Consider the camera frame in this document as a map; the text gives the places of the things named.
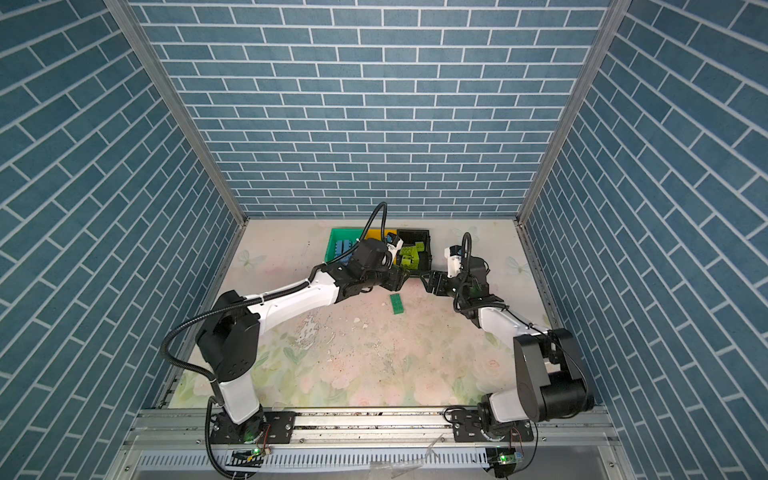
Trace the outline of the blue lego brick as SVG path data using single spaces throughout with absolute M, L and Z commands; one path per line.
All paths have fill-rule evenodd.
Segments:
M 357 241 L 353 241 L 351 239 L 344 239 L 344 240 L 337 240 L 334 243 L 334 254 L 333 257 L 339 257 L 346 255 L 348 251 L 350 251 L 354 246 L 357 245 Z

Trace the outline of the dark green lego brick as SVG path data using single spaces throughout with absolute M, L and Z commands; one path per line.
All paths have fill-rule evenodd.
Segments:
M 399 294 L 391 294 L 389 296 L 392 311 L 394 315 L 401 315 L 405 312 L 405 307 L 402 298 Z

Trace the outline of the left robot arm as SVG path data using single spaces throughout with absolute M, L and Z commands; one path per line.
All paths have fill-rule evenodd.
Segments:
M 242 425 L 261 411 L 251 381 L 260 336 L 310 310 L 367 293 L 375 287 L 397 292 L 409 272 L 395 263 L 403 240 L 358 241 L 339 258 L 313 267 L 307 279 L 259 295 L 222 294 L 203 320 L 196 343 L 212 368 L 214 398 L 230 421 Z

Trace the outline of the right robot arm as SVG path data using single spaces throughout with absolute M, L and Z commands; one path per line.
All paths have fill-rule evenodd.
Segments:
M 447 248 L 445 256 L 445 271 L 421 276 L 425 290 L 450 297 L 456 313 L 514 353 L 515 385 L 486 395 L 478 404 L 484 428 L 568 419 L 591 410 L 594 394 L 571 332 L 538 326 L 492 294 L 484 259 L 459 246 Z

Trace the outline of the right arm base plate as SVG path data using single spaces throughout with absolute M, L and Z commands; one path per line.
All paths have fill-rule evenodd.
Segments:
M 489 409 L 448 406 L 442 412 L 457 443 L 530 442 L 535 439 L 532 424 L 527 420 L 498 422 Z

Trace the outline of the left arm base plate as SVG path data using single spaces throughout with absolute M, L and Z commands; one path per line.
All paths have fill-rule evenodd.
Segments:
M 236 424 L 225 412 L 213 413 L 209 416 L 210 442 L 222 445 L 288 444 L 296 417 L 293 411 L 266 411 Z

